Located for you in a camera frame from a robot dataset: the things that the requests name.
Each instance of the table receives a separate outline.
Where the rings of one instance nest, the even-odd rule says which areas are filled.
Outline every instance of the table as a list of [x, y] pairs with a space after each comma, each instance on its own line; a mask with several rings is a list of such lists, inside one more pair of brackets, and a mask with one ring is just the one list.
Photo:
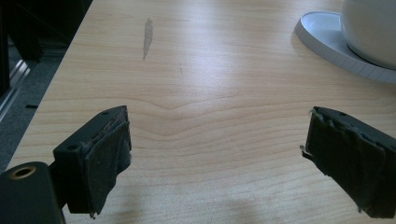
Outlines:
[[96, 220], [65, 208], [68, 223], [392, 223], [358, 213], [299, 149], [314, 105], [396, 136], [394, 86], [293, 32], [305, 12], [341, 4], [95, 0], [10, 166], [51, 163], [91, 117], [128, 105], [132, 165]]

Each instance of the stain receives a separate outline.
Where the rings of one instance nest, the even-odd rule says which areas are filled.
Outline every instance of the stain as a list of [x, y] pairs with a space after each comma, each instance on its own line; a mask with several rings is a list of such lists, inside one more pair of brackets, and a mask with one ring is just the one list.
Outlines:
[[146, 22], [145, 25], [145, 42], [143, 46], [143, 60], [146, 60], [146, 57], [148, 56], [149, 46], [151, 45], [152, 42], [152, 36], [153, 36], [152, 21], [148, 18], [148, 21]]

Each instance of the round tray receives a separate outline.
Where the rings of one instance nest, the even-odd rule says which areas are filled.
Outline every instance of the round tray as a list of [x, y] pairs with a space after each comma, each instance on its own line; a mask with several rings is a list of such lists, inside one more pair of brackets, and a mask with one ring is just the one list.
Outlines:
[[338, 13], [306, 13], [300, 18], [294, 32], [309, 49], [325, 60], [359, 76], [396, 83], [395, 70], [369, 63], [349, 49], [341, 31]]

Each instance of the bolt hole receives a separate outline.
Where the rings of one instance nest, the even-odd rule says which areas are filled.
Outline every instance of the bolt hole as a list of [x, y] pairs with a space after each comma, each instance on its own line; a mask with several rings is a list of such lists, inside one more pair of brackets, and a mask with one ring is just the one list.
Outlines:
[[35, 172], [34, 166], [23, 167], [11, 175], [11, 179], [23, 179]]
[[71, 145], [67, 148], [67, 150], [74, 150], [77, 148], [77, 145]]

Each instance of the white bowl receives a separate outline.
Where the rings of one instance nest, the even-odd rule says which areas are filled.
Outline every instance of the white bowl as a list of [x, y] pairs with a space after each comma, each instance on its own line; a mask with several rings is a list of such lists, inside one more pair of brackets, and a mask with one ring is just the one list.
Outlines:
[[345, 0], [340, 22], [356, 54], [396, 70], [396, 0]]

